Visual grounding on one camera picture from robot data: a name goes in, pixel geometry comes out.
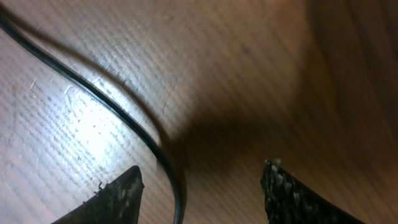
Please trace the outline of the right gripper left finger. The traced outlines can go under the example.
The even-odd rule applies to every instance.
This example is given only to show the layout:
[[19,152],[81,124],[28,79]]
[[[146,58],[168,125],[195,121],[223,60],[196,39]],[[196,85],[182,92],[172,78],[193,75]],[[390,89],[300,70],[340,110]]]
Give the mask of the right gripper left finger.
[[137,224],[143,190],[141,170],[132,166],[55,223]]

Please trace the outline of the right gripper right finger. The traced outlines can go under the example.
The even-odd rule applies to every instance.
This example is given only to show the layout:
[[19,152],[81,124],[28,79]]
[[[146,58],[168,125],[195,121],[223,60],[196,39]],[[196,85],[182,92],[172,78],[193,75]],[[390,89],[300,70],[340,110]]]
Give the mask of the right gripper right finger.
[[269,224],[360,224],[285,171],[279,161],[265,161],[261,178]]

